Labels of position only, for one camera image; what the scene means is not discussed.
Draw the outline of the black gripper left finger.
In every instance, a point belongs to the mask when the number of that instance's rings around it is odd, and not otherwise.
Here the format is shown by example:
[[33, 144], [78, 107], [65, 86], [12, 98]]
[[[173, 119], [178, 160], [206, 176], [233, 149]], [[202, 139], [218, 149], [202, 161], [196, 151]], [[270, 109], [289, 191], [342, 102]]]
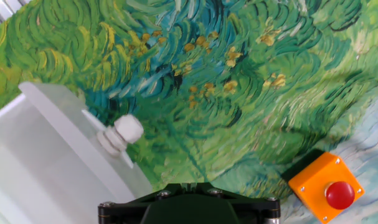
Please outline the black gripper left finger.
[[154, 202], [187, 193], [188, 183], [168, 184], [165, 188], [127, 203], [102, 202], [98, 205], [98, 223], [112, 224], [124, 217], [142, 217]]

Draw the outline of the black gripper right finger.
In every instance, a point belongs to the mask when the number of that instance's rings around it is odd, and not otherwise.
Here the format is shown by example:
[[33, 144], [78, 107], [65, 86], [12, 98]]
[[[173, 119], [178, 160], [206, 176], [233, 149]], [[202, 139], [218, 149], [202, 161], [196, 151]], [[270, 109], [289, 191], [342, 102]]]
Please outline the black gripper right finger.
[[205, 223], [281, 222], [280, 200], [276, 197], [248, 198], [214, 187], [210, 183], [188, 184], [189, 213]]

